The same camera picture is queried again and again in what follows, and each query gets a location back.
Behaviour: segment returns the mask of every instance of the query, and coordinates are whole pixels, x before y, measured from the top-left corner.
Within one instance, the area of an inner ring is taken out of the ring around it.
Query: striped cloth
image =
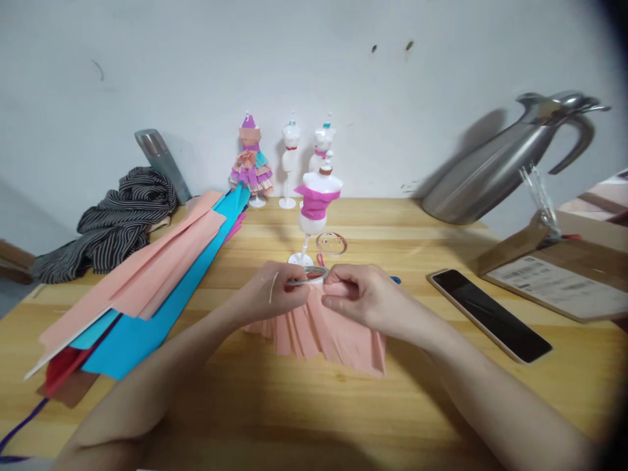
[[[89,267],[109,273],[133,252],[148,245],[147,228],[177,205],[170,182],[151,167],[136,167],[109,190],[98,206],[78,222],[83,234],[53,252],[37,257],[33,275],[42,283],[64,283],[82,277]]]

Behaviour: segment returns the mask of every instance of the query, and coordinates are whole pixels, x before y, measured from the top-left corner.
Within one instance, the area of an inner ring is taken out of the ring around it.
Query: cardboard box
[[[557,212],[563,234],[544,243],[538,215],[478,259],[478,275],[580,323],[628,315],[628,228]]]

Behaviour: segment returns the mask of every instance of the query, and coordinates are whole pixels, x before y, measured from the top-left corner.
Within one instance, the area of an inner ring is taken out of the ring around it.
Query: wooden table
[[[231,296],[263,261],[300,250],[297,209],[271,199],[250,208],[240,232],[220,250],[171,335]],[[176,215],[180,220],[182,213]],[[478,279],[469,263],[495,243],[482,224],[451,226],[411,200],[335,201],[329,230],[341,233],[345,263],[379,264],[402,286],[459,329],[595,439],[613,415],[627,336],[610,322],[582,326]],[[336,260],[325,258],[327,266]],[[432,288],[425,275],[455,268],[553,346],[530,366],[510,360]],[[102,277],[44,287],[0,323],[0,433],[39,401],[38,373],[22,377],[41,354],[38,335]],[[149,445],[151,469],[492,469],[499,468],[464,422],[420,350],[389,340],[387,375],[376,380],[318,357],[277,357],[261,336],[236,332],[187,384]],[[7,447],[17,455],[54,457],[113,385],[100,377],[74,410],[55,402]]]

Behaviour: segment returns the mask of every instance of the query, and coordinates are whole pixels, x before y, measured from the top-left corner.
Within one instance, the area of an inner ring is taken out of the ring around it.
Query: barcode
[[[533,263],[531,265],[528,265],[527,267],[521,268],[520,270],[511,271],[508,275],[504,275],[504,279],[511,279],[511,278],[523,275],[524,273],[527,273],[528,271],[532,271],[535,268],[539,268],[542,266],[543,266],[543,263],[541,262]]]
[[[564,287],[562,289],[563,290],[581,289],[581,288],[584,288],[586,286],[589,286],[590,284],[592,284],[591,281],[584,281],[583,283],[576,283],[575,285],[569,285],[569,286]]]

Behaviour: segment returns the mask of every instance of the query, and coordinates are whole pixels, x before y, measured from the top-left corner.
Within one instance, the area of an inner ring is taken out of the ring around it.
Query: wall stain
[[[94,65],[98,68],[98,71],[100,72],[100,81],[104,82],[105,81],[105,71],[100,66],[100,64],[98,62],[96,62],[94,59],[90,59],[90,61],[92,61],[94,63]]]

